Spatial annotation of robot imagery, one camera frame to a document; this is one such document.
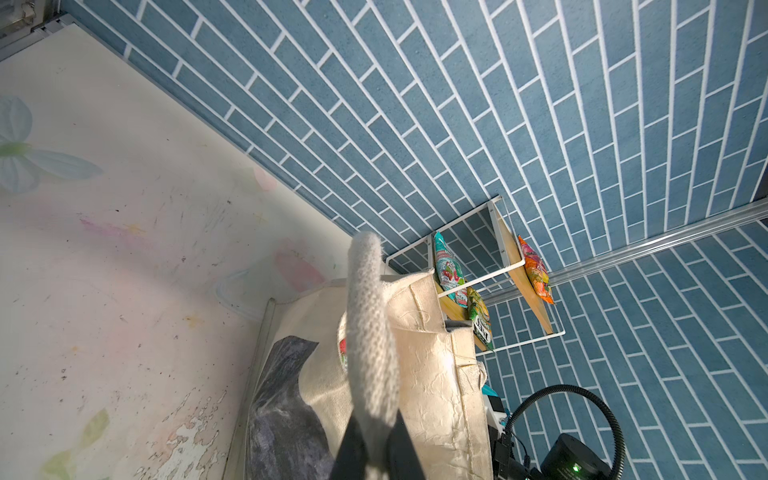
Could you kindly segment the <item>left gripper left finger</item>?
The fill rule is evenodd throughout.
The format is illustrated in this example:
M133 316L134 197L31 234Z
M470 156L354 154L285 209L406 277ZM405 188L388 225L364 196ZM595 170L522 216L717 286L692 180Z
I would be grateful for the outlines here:
M351 416L339 447L330 480L364 480L368 456L361 428Z

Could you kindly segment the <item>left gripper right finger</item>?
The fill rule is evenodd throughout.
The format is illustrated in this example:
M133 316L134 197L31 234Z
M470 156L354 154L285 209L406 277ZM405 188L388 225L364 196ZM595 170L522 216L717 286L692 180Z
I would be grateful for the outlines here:
M425 480L425 474L400 411L386 442L386 467L392 480Z

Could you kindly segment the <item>beige canvas grocery bag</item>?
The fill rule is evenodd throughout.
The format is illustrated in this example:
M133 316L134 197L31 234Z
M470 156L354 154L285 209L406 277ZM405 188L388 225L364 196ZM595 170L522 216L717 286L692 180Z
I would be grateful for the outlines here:
M386 275L381 257L379 237L360 233L345 278L266 303L226 478L329 479L354 416L365 479L390 479L398 411L426 479L491 477L472 330L446 326L430 271Z

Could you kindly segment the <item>teal snack bag top shelf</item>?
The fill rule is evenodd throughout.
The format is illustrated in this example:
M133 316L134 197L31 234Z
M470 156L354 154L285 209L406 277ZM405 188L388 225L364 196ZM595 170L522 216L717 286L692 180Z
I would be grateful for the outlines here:
M341 338L338 342L338 353L339 353L339 359L341 366L345 372L348 371L348 360L347 360L347 345L346 345L346 338Z

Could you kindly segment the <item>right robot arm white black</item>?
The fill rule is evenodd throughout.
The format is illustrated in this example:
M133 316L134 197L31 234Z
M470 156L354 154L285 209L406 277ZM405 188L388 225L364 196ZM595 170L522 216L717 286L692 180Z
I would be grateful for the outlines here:
M522 441L513 432L514 423L537 401L557 393L581 396L601 411L610 426L614 442L614 456L611 464L604 462L582 441L566 433L558 436L538 467L530 465L528 454L524 455L521 461L515 458L514 446L520 445ZM533 393L507 416L506 422L498 433L489 434L489 440L493 473L497 479L620 479L624 473L626 446L617 418L600 397L575 385L557 384Z

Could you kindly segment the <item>teal red snack bag lower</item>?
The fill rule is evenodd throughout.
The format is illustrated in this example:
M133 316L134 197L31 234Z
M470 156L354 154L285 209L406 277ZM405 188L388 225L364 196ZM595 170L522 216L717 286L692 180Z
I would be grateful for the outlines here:
M435 266L438 282L447 297L460 307L468 306L467 291L464 288L465 278L456 256L448 247L443 235L436 232L434 239Z

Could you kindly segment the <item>pink yellow snack bag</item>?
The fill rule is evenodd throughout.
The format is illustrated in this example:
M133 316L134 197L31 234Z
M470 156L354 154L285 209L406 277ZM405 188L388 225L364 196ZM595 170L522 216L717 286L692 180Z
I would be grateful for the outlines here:
M525 273L537 296L548 304L553 304L550 279L541 257L520 236L517 237L525 261Z

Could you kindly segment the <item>wooden two-tier shelf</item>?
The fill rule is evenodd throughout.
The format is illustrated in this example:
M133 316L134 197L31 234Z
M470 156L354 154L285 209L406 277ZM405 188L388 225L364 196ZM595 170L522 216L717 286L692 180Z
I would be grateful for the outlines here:
M454 300L455 293L464 287L474 289L490 308L521 297L524 300L522 310L529 311L535 318L532 325L524 323L521 328L528 336L508 340L501 328L475 323L475 345L480 355L555 339L566 333L562 324L549 316L550 307L530 284L524 270L522 247L508 226L507 217L504 199L496 196L385 260L387 266L400 273L433 271L436 295L446 323L451 326L471 323L468 310ZM434 242L437 233L442 235L464 274L462 286L448 290L439 282ZM499 341L495 339L496 335L502 336Z

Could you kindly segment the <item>floral table mat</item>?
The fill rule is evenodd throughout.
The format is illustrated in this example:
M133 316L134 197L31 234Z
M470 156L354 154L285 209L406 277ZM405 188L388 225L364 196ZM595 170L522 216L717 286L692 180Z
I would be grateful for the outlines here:
M75 24L1 98L2 477L220 478L267 302L349 236Z

